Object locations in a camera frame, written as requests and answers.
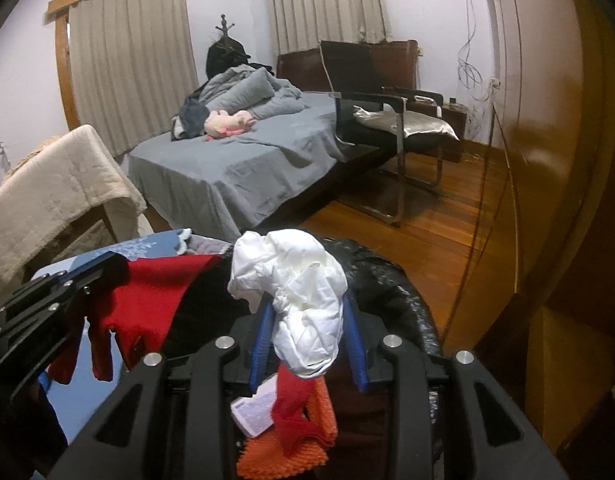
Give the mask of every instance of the pink plush toy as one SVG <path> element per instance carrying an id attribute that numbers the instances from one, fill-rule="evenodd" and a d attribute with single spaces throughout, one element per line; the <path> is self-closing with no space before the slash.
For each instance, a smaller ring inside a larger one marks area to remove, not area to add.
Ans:
<path id="1" fill-rule="evenodd" d="M 205 121 L 205 140 L 223 139 L 244 134 L 252 129 L 256 122 L 254 116 L 246 110 L 228 114 L 225 110 L 213 111 Z"/>

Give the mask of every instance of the beige blanket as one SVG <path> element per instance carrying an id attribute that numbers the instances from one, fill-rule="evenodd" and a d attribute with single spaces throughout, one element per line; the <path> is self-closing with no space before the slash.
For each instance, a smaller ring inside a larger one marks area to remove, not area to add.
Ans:
<path id="1" fill-rule="evenodd" d="M 47 146 L 0 187 L 0 287 L 68 225 L 104 205 L 118 241 L 138 236 L 138 189 L 89 125 Z"/>

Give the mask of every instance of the beige curtain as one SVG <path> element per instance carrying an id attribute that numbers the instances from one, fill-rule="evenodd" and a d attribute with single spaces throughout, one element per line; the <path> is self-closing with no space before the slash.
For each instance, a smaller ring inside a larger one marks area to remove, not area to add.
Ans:
<path id="1" fill-rule="evenodd" d="M 379 43 L 386 24 L 380 0 L 271 0 L 279 54 L 309 50 L 319 40 Z"/>
<path id="2" fill-rule="evenodd" d="M 198 87 L 185 0 L 81 0 L 69 10 L 81 124 L 112 155 L 170 129 Z"/>

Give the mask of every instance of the metal bolt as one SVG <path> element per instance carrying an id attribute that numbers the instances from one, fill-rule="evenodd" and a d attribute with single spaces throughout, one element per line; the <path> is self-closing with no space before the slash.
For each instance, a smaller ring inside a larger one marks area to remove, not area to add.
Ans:
<path id="1" fill-rule="evenodd" d="M 158 352 L 150 352 L 143 357 L 143 363 L 147 366 L 156 366 L 162 361 L 162 355 Z"/>
<path id="2" fill-rule="evenodd" d="M 231 348 L 235 342 L 236 341 L 234 341 L 233 337 L 230 337 L 228 335 L 222 335 L 216 340 L 216 346 L 220 349 L 225 350 Z"/>
<path id="3" fill-rule="evenodd" d="M 383 337 L 383 344 L 389 348 L 397 348 L 403 344 L 403 340 L 398 335 L 390 334 Z"/>
<path id="4" fill-rule="evenodd" d="M 461 350 L 457 352 L 456 356 L 457 361 L 462 365 L 468 365 L 474 362 L 474 355 L 472 352 L 468 352 L 467 350 Z"/>

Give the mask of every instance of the wooden headboard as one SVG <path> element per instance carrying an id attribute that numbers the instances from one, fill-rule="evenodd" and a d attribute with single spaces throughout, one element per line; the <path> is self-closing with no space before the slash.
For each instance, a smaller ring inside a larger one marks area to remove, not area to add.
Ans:
<path id="1" fill-rule="evenodd" d="M 374 67 L 382 86 L 416 89 L 418 44 L 415 40 L 390 41 L 370 45 Z M 303 91 L 329 92 L 330 84 L 321 63 L 319 49 L 292 52 L 278 56 L 278 77 L 289 79 Z"/>

